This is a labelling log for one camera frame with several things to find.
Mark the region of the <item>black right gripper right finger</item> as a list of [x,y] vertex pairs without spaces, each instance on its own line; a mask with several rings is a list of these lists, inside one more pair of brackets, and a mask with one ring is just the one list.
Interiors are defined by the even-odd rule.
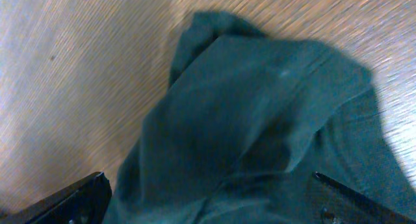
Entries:
[[311,214],[321,224],[415,224],[414,219],[317,171],[311,179]]

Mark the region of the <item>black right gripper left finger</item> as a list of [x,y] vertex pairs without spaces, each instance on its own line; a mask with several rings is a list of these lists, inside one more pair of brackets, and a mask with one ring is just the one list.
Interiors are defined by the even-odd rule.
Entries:
[[105,174],[94,172],[18,213],[1,218],[1,224],[100,224],[111,197]]

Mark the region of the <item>black Nike t-shirt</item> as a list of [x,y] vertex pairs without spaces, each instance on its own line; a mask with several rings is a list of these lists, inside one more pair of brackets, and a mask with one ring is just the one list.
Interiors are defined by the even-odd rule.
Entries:
[[104,222],[317,223],[316,171],[415,220],[365,66],[318,41],[197,12]]

